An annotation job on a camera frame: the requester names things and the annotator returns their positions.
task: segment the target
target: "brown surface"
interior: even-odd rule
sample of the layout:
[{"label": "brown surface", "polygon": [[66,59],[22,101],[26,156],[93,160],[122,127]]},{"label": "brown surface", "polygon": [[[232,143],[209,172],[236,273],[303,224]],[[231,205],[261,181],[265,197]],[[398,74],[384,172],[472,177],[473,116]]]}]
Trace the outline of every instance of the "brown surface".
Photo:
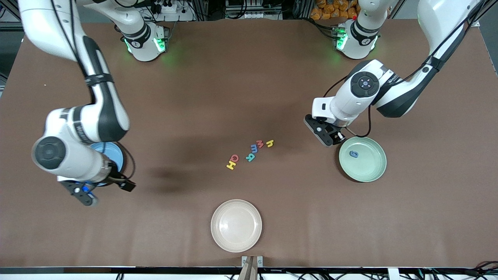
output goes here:
[{"label": "brown surface", "polygon": [[[137,188],[98,189],[83,207],[31,161],[48,112],[89,101],[76,64],[25,40],[0,102],[0,266],[474,266],[498,259],[498,79],[479,31],[401,119],[373,112],[388,167],[343,177],[303,117],[357,61],[304,21],[180,23],[169,53],[134,60],[110,24],[86,25],[131,119],[123,143]],[[415,20],[388,21],[369,58],[400,76],[425,59]],[[367,128],[363,114],[352,129]],[[256,140],[274,139],[256,159]],[[253,203],[263,233],[248,252],[213,241],[224,201]]]}]

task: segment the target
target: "floor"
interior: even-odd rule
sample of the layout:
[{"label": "floor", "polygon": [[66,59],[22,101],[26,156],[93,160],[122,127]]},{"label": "floor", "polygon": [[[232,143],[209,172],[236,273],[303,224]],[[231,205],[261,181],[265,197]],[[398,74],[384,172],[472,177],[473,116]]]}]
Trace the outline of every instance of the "floor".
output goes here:
[{"label": "floor", "polygon": [[[400,11],[396,15],[398,19],[417,18],[417,5],[419,0],[406,0]],[[110,22],[105,16],[84,7],[78,7],[81,22]],[[480,20],[481,32],[488,47],[488,52],[492,63],[498,63],[498,5],[495,5]],[[8,11],[0,17],[0,21],[15,20]],[[19,50],[23,32],[0,32],[0,73],[8,76],[14,63],[15,56]],[[0,79],[0,96],[5,82]]]}]

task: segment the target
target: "magnetic letter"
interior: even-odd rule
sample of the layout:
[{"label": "magnetic letter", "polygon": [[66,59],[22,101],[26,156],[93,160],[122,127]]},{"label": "magnetic letter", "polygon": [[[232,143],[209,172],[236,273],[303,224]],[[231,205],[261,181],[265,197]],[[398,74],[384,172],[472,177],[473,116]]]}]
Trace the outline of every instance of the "magnetic letter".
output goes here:
[{"label": "magnetic letter", "polygon": [[237,161],[239,161],[239,156],[236,154],[232,154],[232,157],[230,157],[230,160],[233,162],[237,162]]},{"label": "magnetic letter", "polygon": [[257,146],[256,145],[251,145],[250,146],[250,150],[252,151],[252,153],[257,153]]},{"label": "magnetic letter", "polygon": [[229,163],[229,165],[227,165],[227,168],[231,169],[231,170],[234,170],[234,166],[236,165],[235,162],[233,162],[233,161],[230,160],[228,163]]},{"label": "magnetic letter", "polygon": [[248,156],[246,156],[246,159],[251,162],[256,156],[253,153],[250,153]]}]

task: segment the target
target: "blue plate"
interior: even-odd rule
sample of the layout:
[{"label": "blue plate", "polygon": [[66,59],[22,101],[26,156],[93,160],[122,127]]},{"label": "blue plate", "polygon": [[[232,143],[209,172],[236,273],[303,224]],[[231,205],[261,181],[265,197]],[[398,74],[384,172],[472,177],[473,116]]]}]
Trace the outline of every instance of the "blue plate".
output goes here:
[{"label": "blue plate", "polygon": [[[102,152],[104,150],[104,143],[94,143],[91,144],[90,147],[92,147],[96,151]],[[120,147],[112,142],[107,142],[104,154],[110,160],[116,163],[116,165],[118,166],[118,171],[121,172],[121,169],[123,168],[124,158],[123,151],[121,151]]]}]

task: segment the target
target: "glowing green light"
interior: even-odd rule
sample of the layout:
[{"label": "glowing green light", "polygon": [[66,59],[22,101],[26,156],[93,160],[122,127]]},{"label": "glowing green light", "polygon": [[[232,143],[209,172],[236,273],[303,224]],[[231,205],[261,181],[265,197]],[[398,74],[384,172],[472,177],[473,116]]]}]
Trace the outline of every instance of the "glowing green light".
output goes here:
[{"label": "glowing green light", "polygon": [[348,35],[344,34],[344,36],[341,39],[337,40],[337,48],[339,50],[343,50],[347,40],[348,40]]},{"label": "glowing green light", "polygon": [[131,53],[131,49],[129,48],[129,44],[128,42],[126,41],[126,39],[124,40],[124,42],[126,43],[126,46],[128,47],[128,52]]},{"label": "glowing green light", "polygon": [[375,39],[372,42],[372,48],[370,48],[370,50],[373,50],[375,48],[375,42],[377,41],[377,39],[378,39],[378,36],[375,36]]},{"label": "glowing green light", "polygon": [[156,39],[154,38],[154,43],[156,44],[157,50],[160,52],[163,52],[166,48],[164,46],[164,40],[163,39]]}]

